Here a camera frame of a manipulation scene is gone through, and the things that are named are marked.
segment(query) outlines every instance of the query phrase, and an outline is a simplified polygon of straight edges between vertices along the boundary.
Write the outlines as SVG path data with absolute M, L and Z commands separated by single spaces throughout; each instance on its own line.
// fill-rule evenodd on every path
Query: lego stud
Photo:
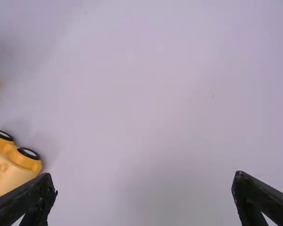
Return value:
M 0 164 L 0 172 L 3 173 L 8 169 L 8 165 L 6 163 Z

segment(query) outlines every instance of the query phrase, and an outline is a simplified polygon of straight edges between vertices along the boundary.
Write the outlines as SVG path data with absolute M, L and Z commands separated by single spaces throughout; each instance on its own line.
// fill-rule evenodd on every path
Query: yellow toy car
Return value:
M 35 178 L 41 168 L 37 152 L 17 147 L 14 138 L 0 130 L 0 196 Z

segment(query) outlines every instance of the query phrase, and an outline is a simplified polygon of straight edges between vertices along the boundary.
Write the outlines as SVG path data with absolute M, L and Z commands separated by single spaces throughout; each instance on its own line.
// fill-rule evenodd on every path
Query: black tire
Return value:
M 7 141 L 14 141 L 14 137 L 12 137 L 10 134 L 0 130 L 0 138 L 7 140 Z
M 36 151 L 33 151 L 30 148 L 20 147 L 20 148 L 18 148 L 18 151 L 19 151 L 19 153 L 23 154 L 24 156 L 26 156 L 30 159 L 40 160 L 40 155 Z

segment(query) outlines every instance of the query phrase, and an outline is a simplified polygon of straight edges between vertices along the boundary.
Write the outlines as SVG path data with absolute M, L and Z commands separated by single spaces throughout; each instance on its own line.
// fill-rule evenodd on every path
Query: toy car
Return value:
M 0 196 L 35 178 L 41 168 L 37 152 L 17 147 L 14 138 L 0 130 Z

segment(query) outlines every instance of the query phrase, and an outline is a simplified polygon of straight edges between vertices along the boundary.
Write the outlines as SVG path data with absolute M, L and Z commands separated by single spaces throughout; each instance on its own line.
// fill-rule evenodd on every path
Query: white surface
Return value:
M 283 0 L 0 0 L 0 129 L 39 151 L 54 225 L 240 225 L 283 191 Z

